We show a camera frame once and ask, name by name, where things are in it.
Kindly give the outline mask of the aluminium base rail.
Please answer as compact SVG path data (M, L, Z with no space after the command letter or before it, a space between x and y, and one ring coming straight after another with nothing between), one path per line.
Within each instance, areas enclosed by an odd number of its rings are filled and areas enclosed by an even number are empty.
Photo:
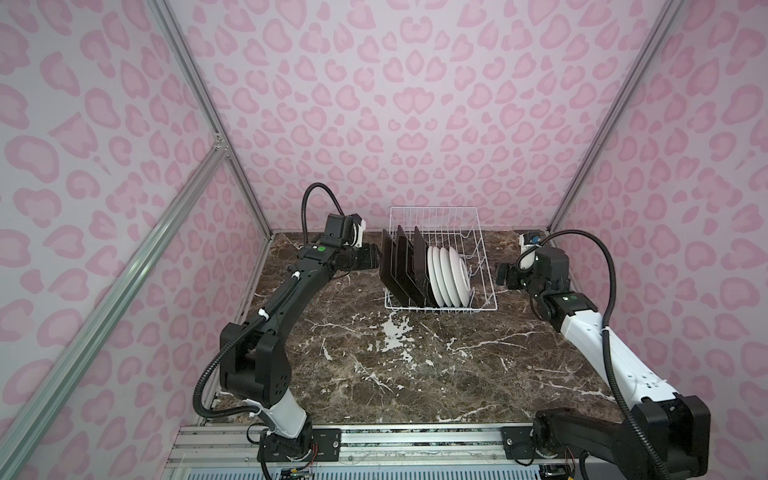
M529 423L323 425L339 430L335 460L261 466L260 426L185 427L177 436L164 479L619 479L618 468L590 457L539 458L528 466L505 454L501 429L527 434Z

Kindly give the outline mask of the aluminium frame strut left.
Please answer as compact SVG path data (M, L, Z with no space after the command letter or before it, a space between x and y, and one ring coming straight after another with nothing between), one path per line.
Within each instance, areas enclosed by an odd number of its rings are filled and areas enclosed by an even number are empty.
M20 410L1 444L3 479L18 477L228 156L226 146L212 147Z

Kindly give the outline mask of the white round plate patterned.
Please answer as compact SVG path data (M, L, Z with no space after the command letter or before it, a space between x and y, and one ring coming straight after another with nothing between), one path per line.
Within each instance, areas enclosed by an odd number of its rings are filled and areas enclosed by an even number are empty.
M465 307L469 307L471 305L471 301L474 293L474 290L471 285L470 269L464 257L461 257L460 260L461 260L461 263L460 263L461 279L463 282L463 287L462 287L462 290L460 291L460 296L462 298L463 305Z

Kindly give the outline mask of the aluminium corner post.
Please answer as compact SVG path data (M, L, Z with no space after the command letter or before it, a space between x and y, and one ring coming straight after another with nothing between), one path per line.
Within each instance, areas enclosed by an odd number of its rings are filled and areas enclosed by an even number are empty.
M627 75L620 83L618 93L607 110L596 134L586 150L575 175L569 184L562 202L547 227L550 233L564 226L566 217L576 202L578 194L585 185L590 172L600 159L608 141L621 122L625 111L629 108L634 96L641 86L644 77L660 55L668 38L673 33L679 17L687 7L688 1L667 0L662 4L659 15L650 28L649 34L631 64Z
M230 136L213 102L212 94L192 55L191 48L185 39L171 4L165 0L148 0L146 4L154 17L157 27L168 43L171 56L179 65L192 96L195 98L203 117L208 123L216 143L225 151L226 161L234 173L237 184L244 194L248 207L254 214L260 230L268 240L271 240L274 232L268 224L263 209L246 175L245 168L231 143Z

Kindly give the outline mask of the aluminium corner post left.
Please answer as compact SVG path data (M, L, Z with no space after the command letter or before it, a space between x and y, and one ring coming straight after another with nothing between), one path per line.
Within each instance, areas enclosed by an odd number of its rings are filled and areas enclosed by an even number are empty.
M191 48L185 39L171 4L165 0L148 0L146 4L154 17L157 27L168 43L171 56L179 65L192 96L195 98L203 117L208 123L216 143L225 151L226 161L234 173L237 184L244 194L248 207L254 214L260 230L268 240L271 240L274 232L268 224L263 209L246 175L245 168L231 143L230 136L213 102L212 94L192 55Z

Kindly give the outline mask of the dark square plate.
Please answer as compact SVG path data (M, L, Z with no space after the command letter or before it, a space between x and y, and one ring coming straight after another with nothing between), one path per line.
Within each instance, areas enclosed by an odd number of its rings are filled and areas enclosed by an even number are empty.
M413 233L413 270L417 288L423 297L425 308L436 307L428 271L428 243L418 227Z
M379 266L379 277L385 285L391 296L401 307L410 306L410 297L399 285L395 277L395 242L386 229L382 230L381 260Z

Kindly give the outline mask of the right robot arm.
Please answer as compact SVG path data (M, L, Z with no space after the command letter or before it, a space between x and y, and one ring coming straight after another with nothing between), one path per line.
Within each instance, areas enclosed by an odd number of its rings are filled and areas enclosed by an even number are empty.
M709 467L711 413L697 396L680 394L647 366L600 310L571 288L567 254L535 246L502 263L496 283L528 295L532 311L562 334L608 385L623 416L609 422L573 408L536 413L532 444L541 454L575 448L614 464L627 479L688 479Z

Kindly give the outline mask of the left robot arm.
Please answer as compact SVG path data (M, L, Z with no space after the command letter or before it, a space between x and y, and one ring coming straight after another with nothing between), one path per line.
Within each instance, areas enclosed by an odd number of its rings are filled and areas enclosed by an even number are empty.
M330 214L324 232L298 250L290 274L266 303L243 324L224 328L219 383L245 404L215 410L214 417L253 413L281 437L303 434L308 414L290 391L292 368L285 346L306 307L337 272L378 266L378 247L363 241L365 229L358 214Z

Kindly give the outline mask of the aluminium corner post right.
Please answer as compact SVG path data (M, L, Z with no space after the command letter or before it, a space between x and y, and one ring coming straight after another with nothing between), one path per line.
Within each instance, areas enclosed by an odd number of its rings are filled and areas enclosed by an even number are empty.
M547 227L550 233L564 226L566 217L576 202L578 194L585 185L590 172L600 159L608 141L621 122L625 111L629 108L634 96L641 86L644 77L660 55L668 38L673 33L679 17L687 7L688 1L667 0L662 4L659 15L650 28L649 34L631 64L627 75L620 83L618 93L607 110L596 134L586 150L575 175L569 184L562 202Z

